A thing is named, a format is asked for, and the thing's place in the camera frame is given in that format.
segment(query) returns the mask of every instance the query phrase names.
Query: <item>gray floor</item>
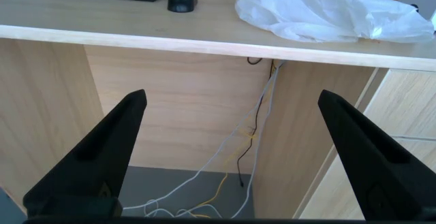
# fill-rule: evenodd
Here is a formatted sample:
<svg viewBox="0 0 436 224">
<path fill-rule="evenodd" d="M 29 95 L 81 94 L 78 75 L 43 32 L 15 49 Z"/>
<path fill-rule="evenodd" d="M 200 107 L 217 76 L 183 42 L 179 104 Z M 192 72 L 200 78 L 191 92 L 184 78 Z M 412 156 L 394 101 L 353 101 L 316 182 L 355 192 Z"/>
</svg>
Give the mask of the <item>gray floor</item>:
<svg viewBox="0 0 436 224">
<path fill-rule="evenodd" d="M 144 204 L 150 199 L 156 199 L 169 193 L 173 188 L 191 178 L 196 172 L 187 170 L 164 170 L 144 167 L 129 167 L 121 189 L 120 202 L 124 207 Z M 224 177 L 223 173 L 202 172 L 195 180 L 179 189 L 170 197 L 159 202 L 160 208 L 165 208 L 172 213 L 184 208 L 192 208 L 197 204 L 210 199 L 215 195 L 217 187 Z M 243 175 L 247 186 L 250 175 Z M 230 218 L 242 205 L 247 195 L 247 189 L 239 185 L 237 174 L 229 174 L 224 182 L 221 193 L 211 203 L 223 218 Z M 156 208 L 155 204 L 147 207 L 150 212 Z M 125 210 L 123 215 L 143 217 L 143 208 Z M 209 208 L 197 210 L 195 214 L 206 214 L 217 217 Z M 157 217 L 167 217 L 159 213 Z M 253 200 L 250 198 L 238 219 L 253 219 Z M 0 188 L 0 223 L 21 224 L 26 219 L 24 213 Z"/>
<path fill-rule="evenodd" d="M 0 223 L 21 224 L 26 220 L 26 215 L 0 188 Z"/>
</svg>

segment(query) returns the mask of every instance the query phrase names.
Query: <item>cable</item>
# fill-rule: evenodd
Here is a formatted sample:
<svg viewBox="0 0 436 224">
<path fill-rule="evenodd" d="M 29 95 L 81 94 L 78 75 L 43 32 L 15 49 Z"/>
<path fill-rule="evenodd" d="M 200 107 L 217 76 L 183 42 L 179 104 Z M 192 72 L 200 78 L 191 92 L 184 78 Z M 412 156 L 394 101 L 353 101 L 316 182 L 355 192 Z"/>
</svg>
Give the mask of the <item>cable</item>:
<svg viewBox="0 0 436 224">
<path fill-rule="evenodd" d="M 251 62 L 250 61 L 250 57 L 247 57 L 247 62 L 248 62 L 248 64 L 250 64 L 250 65 L 257 65 L 257 64 L 259 64 L 259 62 L 261 62 L 263 60 L 263 58 L 259 58 L 257 61 L 255 61 L 255 62 Z"/>
<path fill-rule="evenodd" d="M 149 202 L 152 202 L 152 201 L 155 201 L 154 199 L 150 199 L 149 201 L 147 201 L 147 203 L 149 203 Z M 159 203 L 158 202 L 155 202 L 156 203 L 156 209 L 158 209 L 159 208 Z M 144 216 L 145 217 L 147 217 L 147 206 L 144 206 Z"/>
<path fill-rule="evenodd" d="M 269 78 L 268 78 L 268 80 L 270 80 L 271 79 L 271 76 L 272 76 L 272 72 L 273 72 L 273 67 L 274 67 L 274 59 L 273 60 L 271 60 L 271 67 L 270 67 L 270 76 L 269 76 Z M 259 105 L 259 107 L 258 107 L 258 111 L 256 112 L 256 116 L 255 116 L 255 118 L 254 118 L 254 129 L 253 129 L 253 133 L 251 134 L 251 140 L 250 140 L 250 146 L 245 150 L 245 152 L 238 158 L 238 161 L 236 162 L 236 164 L 237 164 L 237 166 L 238 166 L 238 175 L 239 175 L 239 183 L 240 183 L 240 186 L 241 187 L 244 187 L 244 182 L 243 182 L 243 177 L 240 175 L 240 168 L 239 168 L 239 161 L 240 161 L 240 159 L 242 159 L 246 154 L 247 154 L 247 152 L 250 150 L 250 148 L 253 146 L 253 136 L 254 136 L 254 134 L 256 133 L 256 130 L 258 130 L 258 115 L 259 115 L 259 111 L 260 111 L 260 106 L 262 105 L 262 101 L 264 100 L 264 96 L 262 96 L 261 98 L 260 98 L 260 105 Z"/>
<path fill-rule="evenodd" d="M 262 92 L 262 96 L 265 94 L 265 92 L 266 92 L 266 90 L 267 90 L 267 88 L 269 87 L 269 84 L 270 84 L 270 82 L 271 82 L 271 79 L 268 81 L 268 83 L 266 84 L 266 86 L 264 87 L 264 91 Z M 160 197 L 160 198 L 158 198 L 158 199 L 156 199 L 156 200 L 154 200 L 154 201 L 151 201 L 151 202 L 147 202 L 147 203 L 145 203 L 145 204 L 141 204 L 141 205 L 138 205 L 138 206 L 130 206 L 130 207 L 124 207 L 123 209 L 124 210 L 129 210 L 129 209 L 134 209 L 134 208 L 142 208 L 142 207 L 145 207 L 145 206 L 148 206 L 149 204 L 152 204 L 152 203 L 154 203 L 154 202 L 158 202 L 158 201 L 160 201 L 160 200 L 163 200 L 163 199 L 165 199 L 165 198 L 167 198 L 168 196 L 170 196 L 170 195 L 172 195 L 175 191 L 177 191 L 177 190 L 179 190 L 181 187 L 183 187 L 183 186 L 185 186 L 188 182 L 191 182 L 192 180 L 194 180 L 195 178 L 197 178 L 197 176 L 200 174 L 200 172 L 201 171 L 203 171 L 204 170 L 204 168 L 206 168 L 208 165 L 209 165 L 209 163 L 211 163 L 211 161 L 219 154 L 219 152 L 221 152 L 221 150 L 222 150 L 222 148 L 224 147 L 224 145 L 225 145 L 225 143 L 227 143 L 227 141 L 231 138 L 231 137 L 233 137 L 233 135 L 236 133 L 236 131 L 238 131 L 238 129 L 239 129 L 239 127 L 242 125 L 242 123 L 247 119 L 247 117 L 252 113 L 252 112 L 254 112 L 254 109 L 256 109 L 258 106 L 259 106 L 259 104 L 260 104 L 260 99 L 258 100 L 258 102 L 256 103 L 256 106 L 252 109 L 252 110 L 250 110 L 244 117 L 243 117 L 243 119 L 241 120 L 241 121 L 239 121 L 239 123 L 237 124 L 237 126 L 236 126 L 236 128 L 231 132 L 231 134 L 221 143 L 221 145 L 219 146 L 219 148 L 218 148 L 218 150 L 217 150 L 217 152 L 206 162 L 206 164 L 204 164 L 203 165 L 203 167 L 201 167 L 198 171 L 197 171 L 197 173 L 194 175 L 194 176 L 192 176 L 191 178 L 189 178 L 189 179 L 187 179 L 185 182 L 183 182 L 182 184 L 180 184 L 178 187 L 176 187 L 175 189 L 173 189 L 171 192 L 169 192 L 168 194 L 166 194 L 165 196 L 163 196 L 163 197 Z"/>
<path fill-rule="evenodd" d="M 275 83 L 277 81 L 277 76 L 279 74 L 279 69 L 280 67 L 283 65 L 283 61 L 280 62 L 280 65 L 278 66 L 276 72 L 274 73 L 274 82 L 272 83 L 272 91 L 271 91 L 271 97 L 274 95 L 274 90 L 275 90 Z M 238 214 L 242 211 L 242 209 L 245 207 L 245 205 L 248 202 L 248 199 L 250 198 L 250 187 L 251 187 L 251 183 L 253 182 L 253 177 L 254 177 L 254 172 L 256 170 L 256 165 L 258 164 L 258 153 L 259 153 L 259 145 L 260 145 L 260 139 L 262 138 L 262 134 L 264 132 L 264 128 L 265 128 L 265 122 L 266 119 L 270 116 L 271 113 L 271 108 L 273 107 L 272 105 L 273 103 L 270 102 L 269 108 L 268 108 L 268 113 L 266 113 L 266 117 L 264 119 L 264 123 L 262 125 L 262 128 L 260 129 L 260 133 L 259 133 L 259 140 L 258 140 L 258 146 L 256 146 L 256 152 L 254 154 L 254 166 L 253 166 L 253 170 L 251 172 L 251 176 L 250 176 L 250 181 L 248 183 L 248 187 L 247 187 L 247 196 L 245 198 L 244 203 L 242 204 L 242 206 L 239 208 L 239 210 L 232 216 L 230 217 L 231 219 L 233 219 L 234 217 L 237 217 Z"/>
<path fill-rule="evenodd" d="M 240 150 L 246 145 L 246 144 L 248 144 L 248 142 L 250 142 L 250 140 L 253 140 L 254 139 L 254 135 L 249 135 L 248 133 L 245 133 L 245 132 L 242 132 L 242 131 L 240 131 L 241 133 L 243 133 L 244 135 L 246 135 L 248 138 L 249 138 L 249 140 L 247 140 L 247 142 L 246 143 L 244 143 L 244 144 L 241 144 L 225 161 L 224 161 L 224 168 L 227 168 L 227 165 L 228 165 L 228 163 L 230 162 L 230 160 L 232 160 L 232 159 L 234 159 L 235 158 L 235 156 L 237 156 L 237 154 L 240 152 Z M 221 187 L 223 186 L 223 183 L 225 182 L 225 180 L 227 179 L 227 177 L 228 177 L 228 172 L 226 172 L 225 173 L 225 176 L 224 176 L 224 178 L 223 178 L 223 180 L 221 180 L 221 183 L 219 183 L 219 186 L 218 186 L 218 189 L 217 189 L 217 191 L 215 192 L 215 195 L 212 197 L 212 198 L 210 198 L 209 200 L 207 200 L 207 201 L 205 201 L 205 202 L 202 202 L 201 204 L 198 204 L 197 205 L 197 207 L 198 206 L 203 206 L 203 205 L 205 205 L 205 204 L 208 204 L 208 203 L 210 203 L 210 202 L 212 202 L 213 200 L 215 200 L 217 197 L 218 197 L 218 195 L 219 195 L 219 192 L 220 192 L 220 190 L 221 190 Z"/>
<path fill-rule="evenodd" d="M 283 62 L 281 62 L 281 64 L 279 65 L 279 67 L 276 68 L 277 71 L 276 71 L 275 74 L 274 74 L 274 79 L 273 79 L 274 81 L 273 81 L 273 83 L 272 83 L 271 97 L 274 95 L 274 91 L 275 91 L 275 83 L 276 83 L 276 81 L 277 81 L 277 76 L 278 76 L 278 73 L 279 73 L 279 69 L 280 69 L 280 67 L 281 67 L 282 64 L 283 64 Z M 261 96 L 261 98 L 264 96 L 264 94 L 265 94 L 267 88 L 269 87 L 269 84 L 270 84 L 271 80 L 272 80 L 272 79 L 270 78 L 270 80 L 269 80 L 268 83 L 266 84 L 266 86 L 265 86 L 265 88 L 264 88 L 264 91 L 262 92 L 262 96 Z M 253 177 L 254 177 L 254 172 L 255 172 L 255 169 L 256 169 L 256 165 L 258 164 L 258 153 L 259 153 L 260 139 L 262 138 L 262 134 L 263 134 L 263 132 L 264 132 L 264 128 L 265 128 L 265 124 L 266 124 L 266 119 L 269 117 L 269 115 L 270 115 L 270 113 L 271 113 L 271 110 L 272 110 L 272 107 L 273 107 L 272 104 L 273 104 L 273 103 L 270 102 L 270 105 L 269 105 L 269 108 L 268 108 L 268 112 L 267 112 L 267 114 L 266 114 L 266 116 L 265 116 L 265 118 L 264 118 L 264 122 L 263 122 L 263 124 L 262 124 L 262 128 L 260 129 L 260 133 L 259 133 L 259 141 L 258 141 L 258 145 L 256 146 L 256 152 L 255 152 L 255 156 L 254 156 L 254 165 L 253 165 L 253 170 L 252 170 L 252 172 L 251 172 L 250 181 L 249 181 L 249 183 L 248 183 L 248 187 L 247 187 L 247 196 L 246 196 L 245 201 L 244 201 L 244 203 L 242 204 L 242 206 L 241 206 L 241 207 L 239 208 L 239 210 L 238 210 L 238 211 L 237 211 L 237 212 L 236 212 L 236 213 L 231 217 L 231 219 L 233 219 L 234 217 L 237 217 L 237 216 L 238 216 L 238 214 L 242 211 L 242 209 L 245 207 L 245 205 L 247 205 L 248 199 L 249 199 L 249 197 L 250 197 L 250 187 L 251 187 L 251 183 L 253 182 Z M 255 108 L 257 108 L 259 105 L 260 105 L 260 100 L 258 101 L 258 103 L 256 104 L 256 106 L 255 106 L 255 107 L 254 107 L 254 108 L 253 108 L 253 109 L 252 109 L 248 114 L 245 115 L 245 117 L 244 117 L 243 120 L 245 120 L 246 117 L 247 117 L 249 114 L 251 114 L 251 113 L 253 112 L 253 110 L 254 110 Z M 233 134 L 234 134 L 234 132 L 238 129 L 239 125 L 240 125 L 240 124 L 238 124 L 238 126 L 236 126 L 235 130 L 234 130 L 230 135 L 233 135 Z M 212 205 L 210 205 L 210 204 L 206 204 L 206 205 L 203 205 L 203 206 L 196 206 L 196 207 L 194 207 L 194 208 L 192 208 L 192 209 L 190 209 L 190 210 L 186 210 L 186 211 L 184 211 L 184 212 L 182 212 L 182 213 L 180 213 L 180 214 L 177 214 L 176 216 L 174 216 L 171 212 L 169 212 L 169 211 L 167 211 L 167 210 L 165 210 L 165 209 L 156 209 L 156 210 L 150 212 L 147 216 L 149 216 L 149 215 L 151 215 L 151 214 L 154 214 L 154 212 L 164 211 L 164 212 L 168 213 L 171 217 L 181 217 L 181 216 L 183 216 L 183 215 L 186 214 L 186 213 L 192 214 L 192 213 L 191 213 L 192 211 L 194 211 L 194 210 L 196 210 L 196 209 L 198 209 L 198 208 L 206 207 L 206 206 L 210 206 L 210 207 L 212 207 L 212 208 L 215 210 L 215 212 L 219 215 L 219 217 L 222 218 L 222 216 L 218 213 L 217 209 L 216 209 L 215 207 L 213 207 Z"/>
<path fill-rule="evenodd" d="M 203 207 L 211 207 L 211 208 L 212 208 L 212 209 L 217 213 L 217 215 L 218 215 L 219 218 L 223 218 L 223 217 L 221 216 L 221 214 L 219 214 L 218 210 L 217 210 L 213 205 L 211 205 L 211 204 L 205 204 L 205 205 L 202 205 L 202 206 L 196 206 L 196 207 L 194 207 L 194 208 L 192 208 L 192 209 L 189 209 L 189 210 L 184 210 L 184 209 L 178 210 L 177 213 L 176 213 L 176 217 L 181 217 L 181 216 L 183 216 L 184 214 L 187 214 L 187 213 L 193 212 L 194 210 L 197 210 L 197 209 L 199 209 L 199 208 L 203 208 Z"/>
</svg>

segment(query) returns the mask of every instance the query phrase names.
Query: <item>computer mouse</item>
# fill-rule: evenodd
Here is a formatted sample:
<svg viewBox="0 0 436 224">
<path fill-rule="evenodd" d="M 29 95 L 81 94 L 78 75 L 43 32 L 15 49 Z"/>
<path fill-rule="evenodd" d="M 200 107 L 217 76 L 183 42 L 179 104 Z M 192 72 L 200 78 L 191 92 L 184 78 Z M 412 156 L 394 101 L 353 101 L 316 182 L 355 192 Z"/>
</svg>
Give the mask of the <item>computer mouse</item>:
<svg viewBox="0 0 436 224">
<path fill-rule="evenodd" d="M 198 0 L 168 0 L 168 10 L 178 13 L 192 12 Z"/>
</svg>

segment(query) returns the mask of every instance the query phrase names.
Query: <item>wood grain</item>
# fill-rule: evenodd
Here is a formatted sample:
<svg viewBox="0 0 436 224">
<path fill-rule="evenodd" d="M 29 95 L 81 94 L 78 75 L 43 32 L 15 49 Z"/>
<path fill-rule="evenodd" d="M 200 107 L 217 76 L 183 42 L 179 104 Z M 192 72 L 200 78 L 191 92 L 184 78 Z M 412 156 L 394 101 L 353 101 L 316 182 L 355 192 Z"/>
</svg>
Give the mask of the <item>wood grain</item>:
<svg viewBox="0 0 436 224">
<path fill-rule="evenodd" d="M 436 172 L 436 141 L 399 140 L 411 154 Z M 302 219 L 363 219 L 352 186 L 337 156 L 311 201 Z"/>
<path fill-rule="evenodd" d="M 142 167 L 198 170 L 254 107 L 268 79 L 269 60 L 128 48 L 86 47 L 104 112 L 128 92 L 145 89 L 148 105 L 130 161 Z M 243 129 L 250 133 L 254 117 Z M 237 172 L 223 162 L 248 138 L 237 133 L 208 171 Z M 241 161 L 251 172 L 253 151 Z"/>
<path fill-rule="evenodd" d="M 83 46 L 0 39 L 0 185 L 24 194 L 103 117 Z"/>
<path fill-rule="evenodd" d="M 373 70 L 373 73 L 368 79 L 367 84 L 363 88 L 359 98 L 357 99 L 357 102 L 355 104 L 355 107 L 361 111 L 364 112 L 366 108 L 368 107 L 369 102 L 373 98 L 376 90 L 384 80 L 384 77 L 386 76 L 387 69 L 380 69 L 375 68 Z M 333 160 L 338 155 L 338 152 L 334 145 L 332 145 L 330 151 L 327 154 L 327 157 L 324 159 L 323 164 L 321 165 L 320 169 L 318 170 L 318 173 L 316 174 L 316 177 L 313 179 L 311 186 L 309 187 L 309 190 L 306 192 L 305 197 L 302 199 L 297 211 L 295 212 L 295 215 L 293 216 L 294 219 L 299 219 L 303 210 L 307 207 L 307 204 L 309 203 L 309 200 L 312 198 L 313 194 L 315 193 L 315 190 L 320 185 L 322 179 L 326 175 L 326 172 L 330 169 L 330 166 L 333 163 Z"/>
<path fill-rule="evenodd" d="M 293 42 L 240 20 L 235 1 L 200 0 L 175 14 L 167 0 L 0 0 L 0 37 L 436 71 L 436 40 Z"/>
<path fill-rule="evenodd" d="M 436 74 L 390 70 L 365 114 L 390 135 L 436 138 Z"/>
<path fill-rule="evenodd" d="M 301 62 L 282 67 L 253 185 L 257 218 L 292 218 L 332 147 L 317 106 L 322 89 L 354 103 L 372 72 Z"/>
</svg>

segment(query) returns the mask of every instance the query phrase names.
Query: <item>white plastic bag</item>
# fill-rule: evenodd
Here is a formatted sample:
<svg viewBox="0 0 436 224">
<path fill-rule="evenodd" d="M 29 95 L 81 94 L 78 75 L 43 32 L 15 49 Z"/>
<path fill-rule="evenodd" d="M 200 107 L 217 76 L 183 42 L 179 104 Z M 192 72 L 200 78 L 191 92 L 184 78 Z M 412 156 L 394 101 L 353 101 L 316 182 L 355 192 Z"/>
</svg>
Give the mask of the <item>white plastic bag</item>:
<svg viewBox="0 0 436 224">
<path fill-rule="evenodd" d="M 394 0 L 236 0 L 236 11 L 251 25 L 303 42 L 424 42 L 434 34 L 415 7 Z"/>
</svg>

